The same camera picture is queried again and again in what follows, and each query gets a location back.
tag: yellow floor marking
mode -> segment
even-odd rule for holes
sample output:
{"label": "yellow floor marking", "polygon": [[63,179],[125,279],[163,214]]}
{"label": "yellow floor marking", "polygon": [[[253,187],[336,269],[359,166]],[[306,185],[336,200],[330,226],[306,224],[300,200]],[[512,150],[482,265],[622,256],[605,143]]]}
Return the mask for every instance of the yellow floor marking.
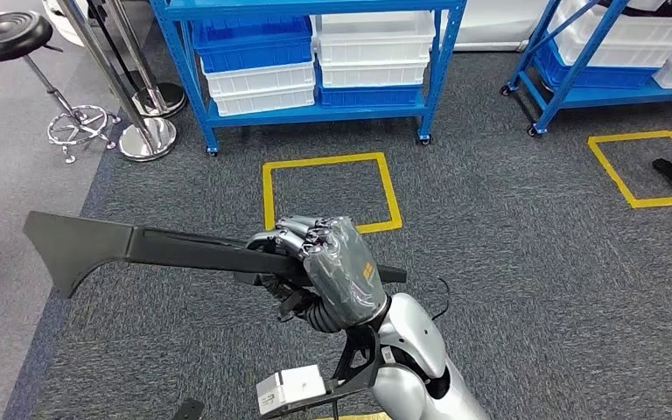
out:
{"label": "yellow floor marking", "polygon": [[377,168],[380,171],[380,180],[382,188],[385,190],[385,200],[388,202],[388,214],[390,220],[378,223],[369,223],[367,225],[357,226],[357,230],[363,234],[381,232],[384,230],[398,229],[403,226],[401,212],[398,210],[398,201],[396,192],[393,190],[393,182],[390,180],[388,171],[388,161],[385,160],[385,154],[382,152],[359,153],[356,155],[313,157],[309,159],[280,160],[276,162],[267,162],[262,166],[262,187],[264,204],[264,228],[271,230],[274,228],[274,186],[272,185],[271,172],[275,169],[299,168],[303,166],[315,165],[336,165],[347,162],[360,162],[364,160],[375,160]]}
{"label": "yellow floor marking", "polygon": [[604,170],[609,175],[614,183],[619,188],[619,192],[622,193],[622,196],[625,197],[627,203],[630,204],[632,208],[644,208],[644,207],[662,207],[662,206],[672,206],[672,197],[658,197],[651,199],[637,199],[630,191],[630,189],[625,185],[625,182],[622,180],[620,175],[614,170],[612,164],[609,162],[609,159],[604,156],[604,152],[601,151],[599,147],[600,143],[610,143],[610,142],[621,142],[626,140],[644,140],[648,138],[670,138],[672,141],[672,131],[644,131],[640,133],[626,133],[626,134],[615,134],[611,136],[591,136],[589,137],[589,147],[593,152],[596,159],[604,166]]}
{"label": "yellow floor marking", "polygon": [[[339,419],[341,420],[390,420],[390,417],[388,417],[387,414],[385,413],[377,413],[377,414],[362,414],[358,416],[339,416]],[[333,417],[325,417],[325,418],[319,418],[316,420],[333,420]]]}

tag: storage shelf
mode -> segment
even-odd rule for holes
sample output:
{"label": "storage shelf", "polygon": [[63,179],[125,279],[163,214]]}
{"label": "storage shelf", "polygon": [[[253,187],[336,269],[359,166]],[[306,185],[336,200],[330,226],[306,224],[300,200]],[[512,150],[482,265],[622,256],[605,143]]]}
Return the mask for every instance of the storage shelf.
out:
{"label": "storage shelf", "polygon": [[[539,47],[543,46],[543,43],[550,41],[548,28],[556,14],[557,6],[561,3],[561,0],[548,0],[545,11],[542,13],[532,36],[529,38],[527,48],[521,55],[521,59],[516,65],[511,78],[509,78],[506,85],[501,89],[503,95],[508,95],[510,91],[515,91],[518,88],[519,83],[521,83],[527,88],[537,105],[539,105],[542,112],[536,121],[533,121],[532,125],[528,128],[528,134],[536,136],[546,133],[550,121],[560,109],[672,101],[672,89],[664,89],[660,87],[652,78],[647,80],[645,86],[634,89],[574,86],[577,82],[577,78],[582,74],[585,75],[585,73],[583,73],[585,68],[601,46],[606,35],[613,28],[615,22],[618,21],[620,14],[627,6],[627,2],[628,0],[611,1],[611,4],[606,8],[604,15],[593,30],[588,42],[578,55],[575,63],[570,66],[568,73],[561,80],[560,86],[555,88],[553,95],[550,97],[548,94],[543,95],[527,74],[529,67],[539,68],[541,64],[539,58],[537,58],[536,51]],[[582,6],[583,4],[591,5],[592,3],[583,2],[579,4],[579,6]],[[565,25],[574,22],[577,18],[580,18],[583,13],[588,12],[589,11],[586,8],[579,9],[578,11],[568,10],[566,16],[570,15],[570,18],[565,22],[556,21],[557,29],[555,29],[552,34],[555,35],[559,33],[564,29]],[[538,71],[538,73],[544,77],[544,72]]]}
{"label": "storage shelf", "polygon": [[[197,117],[208,153],[217,153],[214,130],[219,127],[249,125],[314,123],[338,120],[397,118],[419,116],[417,136],[427,144],[431,125],[445,82],[446,68],[452,47],[459,33],[466,0],[149,0],[164,34],[171,58],[184,85],[189,103]],[[197,59],[193,50],[190,22],[231,15],[321,15],[337,13],[384,11],[434,11],[434,32],[431,44],[430,78],[426,97],[417,95],[416,103],[406,106],[323,108],[316,101],[310,107],[281,109],[245,115],[218,115],[214,103],[206,103],[201,92]],[[447,24],[441,33],[442,11],[447,11]]]}
{"label": "storage shelf", "polygon": [[369,11],[426,11],[452,9],[457,0],[171,0],[168,18],[203,18],[206,14],[302,14],[357,13]]}
{"label": "storage shelf", "polygon": [[319,100],[310,107],[278,109],[276,111],[257,112],[219,116],[214,103],[207,110],[207,120],[214,127],[241,127],[248,125],[270,125],[289,123],[315,123],[323,121],[366,120],[372,118],[397,118],[405,116],[422,116],[427,108],[424,97],[419,94],[416,104],[401,107],[375,108],[323,108]]}
{"label": "storage shelf", "polygon": [[596,87],[573,87],[563,100],[562,108],[601,107],[672,101],[672,89],[664,89],[651,79],[639,89],[607,89]]}

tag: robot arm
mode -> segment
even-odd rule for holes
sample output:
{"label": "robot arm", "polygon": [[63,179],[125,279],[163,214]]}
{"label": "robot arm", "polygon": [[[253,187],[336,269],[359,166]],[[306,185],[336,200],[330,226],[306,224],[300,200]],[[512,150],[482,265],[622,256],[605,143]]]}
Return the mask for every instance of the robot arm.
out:
{"label": "robot arm", "polygon": [[392,297],[379,335],[384,364],[372,392],[391,419],[488,419],[448,358],[441,333],[413,297]]}
{"label": "robot arm", "polygon": [[[375,399],[390,418],[488,419],[447,357],[445,341],[424,308],[405,293],[387,297],[374,270],[375,261],[351,220],[295,216],[280,220],[276,227],[279,230],[255,235],[249,244],[255,248],[263,244],[263,237],[269,237],[303,261],[320,296],[300,297],[299,302],[307,307],[300,307],[296,315],[324,331],[304,313],[326,312],[329,320],[346,329],[350,340],[357,337],[360,341],[353,335],[355,327],[377,330],[379,367],[371,385]],[[369,349],[361,344],[362,351]],[[347,365],[350,355],[345,351],[346,358],[342,357]],[[341,379],[341,365],[335,379]]]}

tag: orange label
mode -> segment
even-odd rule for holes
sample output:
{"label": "orange label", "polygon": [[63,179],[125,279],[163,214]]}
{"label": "orange label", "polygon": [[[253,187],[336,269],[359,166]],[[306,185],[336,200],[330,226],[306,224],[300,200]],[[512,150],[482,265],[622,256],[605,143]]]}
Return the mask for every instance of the orange label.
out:
{"label": "orange label", "polygon": [[364,271],[362,271],[365,279],[369,280],[369,276],[372,274],[372,269],[372,263],[367,262],[367,265],[364,266]]}

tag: gray carpet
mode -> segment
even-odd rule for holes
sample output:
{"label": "gray carpet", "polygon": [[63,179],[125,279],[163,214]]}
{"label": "gray carpet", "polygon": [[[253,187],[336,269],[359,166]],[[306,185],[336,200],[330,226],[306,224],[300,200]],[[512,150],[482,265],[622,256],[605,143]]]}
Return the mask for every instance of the gray carpet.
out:
{"label": "gray carpet", "polygon": [[[171,77],[163,51],[149,54]],[[333,122],[219,130],[212,158],[186,110],[173,119],[182,141],[169,156],[102,159],[84,214],[242,238],[263,227],[263,162],[382,151],[403,228],[366,240],[380,262],[409,272],[389,291],[413,294],[429,313],[446,300],[438,277],[450,284],[437,323],[492,418],[672,418],[672,207],[631,209],[586,144],[672,130],[672,103],[564,111],[532,140],[515,102],[496,94],[517,58],[453,58],[429,147],[413,144],[405,119]],[[647,153],[618,147],[605,150],[613,162],[628,155],[649,167]],[[277,170],[277,211],[384,217],[371,199],[375,168],[340,169]],[[662,184],[648,170],[629,179]],[[331,189],[308,194],[314,187]],[[253,419],[258,381],[305,363],[330,372],[343,341],[278,324],[263,290],[193,269],[107,265],[70,306],[48,302],[47,339],[27,363],[49,367],[43,377],[25,365],[7,418],[165,419],[191,396],[205,419]],[[26,390],[38,394],[33,407]],[[342,414],[375,410],[369,394],[341,404]]]}

